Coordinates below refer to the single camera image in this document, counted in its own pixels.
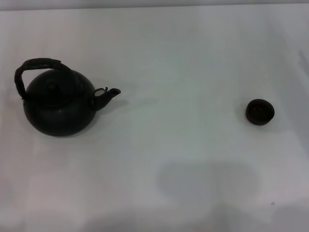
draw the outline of teapot spout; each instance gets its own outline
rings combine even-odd
[[[93,109],[97,111],[104,108],[112,98],[120,93],[121,91],[117,88],[111,88],[110,90],[107,90],[107,87],[105,89],[96,89],[92,100]]]

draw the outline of black teapot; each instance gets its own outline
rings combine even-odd
[[[34,78],[25,90],[23,71],[36,69],[51,70]],[[15,84],[24,100],[29,122],[40,132],[52,136],[68,136],[81,131],[92,121],[97,110],[121,92],[116,88],[95,90],[85,76],[60,60],[50,58],[24,62],[15,72]]]

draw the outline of teapot body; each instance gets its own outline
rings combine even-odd
[[[91,82],[79,72],[73,71],[83,85],[82,92],[67,104],[59,106],[42,106],[36,102],[24,100],[24,111],[28,121],[38,131],[51,136],[68,136],[75,134],[89,125],[96,114],[91,106],[95,88]],[[28,86],[26,92],[31,93],[39,79],[46,76],[65,78],[59,70],[45,71],[37,76]]]
[[[26,70],[51,69],[34,78],[25,88],[22,73]],[[25,61],[14,76],[18,94],[24,100],[28,121],[40,132],[51,136],[75,134],[105,107],[119,89],[98,88],[79,72],[60,60],[36,58]]]

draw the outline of white backdrop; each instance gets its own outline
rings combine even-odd
[[[309,231],[309,4],[0,22],[0,232]],[[45,136],[14,84],[35,57],[122,93],[80,134]],[[276,111],[263,127],[244,116],[256,98]]]
[[[0,10],[309,3],[309,0],[0,0]]]

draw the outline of kettle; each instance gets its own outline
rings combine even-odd
[[[34,78],[25,90],[22,73],[26,70],[51,69]],[[119,89],[94,89],[91,82],[60,60],[30,59],[15,72],[15,84],[24,100],[28,121],[40,132],[68,136],[84,129],[96,111],[121,93]]]

